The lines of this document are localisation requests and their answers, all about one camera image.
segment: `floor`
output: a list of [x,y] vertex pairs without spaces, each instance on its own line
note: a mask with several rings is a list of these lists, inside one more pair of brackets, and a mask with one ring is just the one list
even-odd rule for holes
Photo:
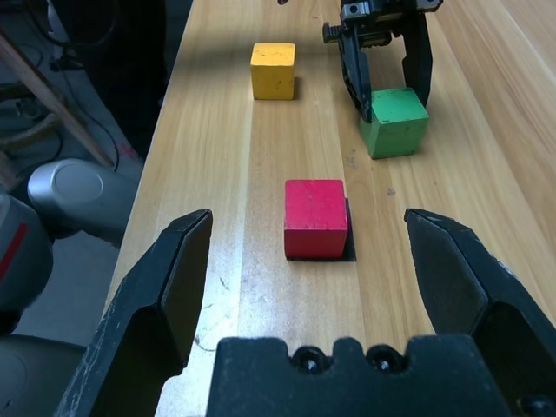
[[[192,0],[167,1],[168,32],[165,55],[171,69],[182,39]],[[43,40],[26,13],[2,13],[0,24],[7,35],[66,97],[86,122],[97,141],[115,156],[119,153],[117,172],[135,181],[142,173],[142,162],[135,155],[112,115],[106,110],[83,71],[52,72],[48,61],[51,46]],[[16,78],[0,63],[2,83]],[[17,117],[13,103],[0,104],[0,136],[26,129],[28,121]],[[61,132],[60,158],[91,160],[85,149],[66,132]],[[29,175],[40,161],[50,159],[59,146],[59,138],[10,153],[17,171]],[[54,268],[46,289],[23,314],[16,333],[32,334],[53,340],[87,346],[101,318],[118,250],[107,242],[80,232],[54,244]]]

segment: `wood grain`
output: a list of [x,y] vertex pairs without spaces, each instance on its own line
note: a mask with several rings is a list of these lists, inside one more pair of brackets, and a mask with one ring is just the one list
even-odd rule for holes
[[[550,0],[450,0],[428,18],[431,122],[415,156],[371,161],[321,43],[336,0],[194,2],[107,302],[175,217],[213,209],[204,307],[189,367],[159,415],[205,412],[214,349],[227,335],[284,338],[290,351],[357,338],[403,350],[433,332],[402,216],[420,207],[472,227],[555,322],[556,16]],[[297,100],[254,102],[255,42],[295,42]],[[368,52],[376,89],[403,85],[403,44]],[[356,263],[283,256],[283,183],[339,178],[350,200]]]

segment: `wooden block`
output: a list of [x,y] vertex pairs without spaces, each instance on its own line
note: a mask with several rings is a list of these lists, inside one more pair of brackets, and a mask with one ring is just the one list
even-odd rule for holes
[[288,258],[340,258],[348,212],[340,180],[286,181],[284,248]]
[[373,159],[411,155],[427,131],[428,113],[412,89],[386,89],[372,95],[373,122],[361,120],[361,136]]
[[256,43],[251,56],[255,100],[294,99],[295,45]]

